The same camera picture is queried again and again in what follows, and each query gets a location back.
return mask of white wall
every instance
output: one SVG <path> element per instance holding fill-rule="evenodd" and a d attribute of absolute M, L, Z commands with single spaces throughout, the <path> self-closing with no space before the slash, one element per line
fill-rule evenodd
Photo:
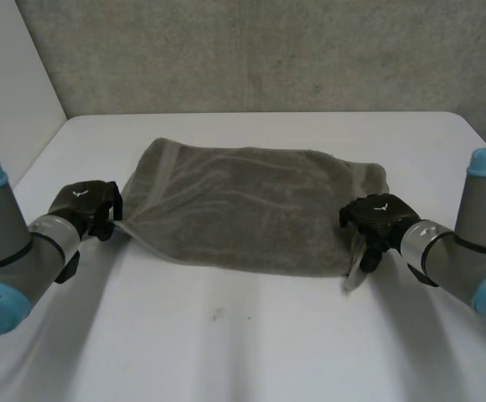
<path fill-rule="evenodd" d="M 14 0 L 0 0 L 0 160 L 12 185 L 65 121 Z"/>

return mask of concrete wall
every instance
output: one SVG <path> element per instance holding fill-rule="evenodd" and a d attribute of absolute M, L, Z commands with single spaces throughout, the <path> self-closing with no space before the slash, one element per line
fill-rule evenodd
<path fill-rule="evenodd" d="M 17 0 L 69 117 L 452 111 L 486 140 L 486 0 Z"/>
<path fill-rule="evenodd" d="M 0 161 L 12 185 L 65 121 L 14 0 L 0 0 Z"/>

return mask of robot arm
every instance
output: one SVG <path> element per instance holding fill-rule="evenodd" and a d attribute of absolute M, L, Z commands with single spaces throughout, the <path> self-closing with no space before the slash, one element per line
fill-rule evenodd
<path fill-rule="evenodd" d="M 12 331 L 53 282 L 75 274 L 86 235 L 108 240 L 122 219 L 115 183 L 92 181 L 62 188 L 48 214 L 27 226 L 0 167 L 0 335 Z"/>
<path fill-rule="evenodd" d="M 348 223 L 366 237 L 362 271 L 374 271 L 382 253 L 396 249 L 419 281 L 442 287 L 486 316 L 486 148 L 472 156 L 455 231 L 422 220 L 391 194 L 347 205 L 340 225 Z"/>

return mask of towel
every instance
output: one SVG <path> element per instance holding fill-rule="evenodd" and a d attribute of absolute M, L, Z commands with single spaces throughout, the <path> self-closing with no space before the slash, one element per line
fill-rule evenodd
<path fill-rule="evenodd" d="M 345 276 L 351 200 L 388 191 L 385 169 L 310 150 L 191 147 L 158 138 L 115 222 L 164 259 L 289 276 Z"/>

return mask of table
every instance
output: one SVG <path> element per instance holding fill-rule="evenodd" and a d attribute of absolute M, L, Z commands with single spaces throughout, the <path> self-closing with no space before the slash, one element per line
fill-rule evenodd
<path fill-rule="evenodd" d="M 449 227 L 485 146 L 440 112 L 82 116 L 15 188 L 25 219 L 67 183 L 123 187 L 156 137 L 377 162 L 392 193 Z M 486 320 L 397 256 L 346 296 L 340 279 L 175 265 L 124 235 L 81 254 L 75 278 L 0 338 L 0 401 L 486 400 Z"/>

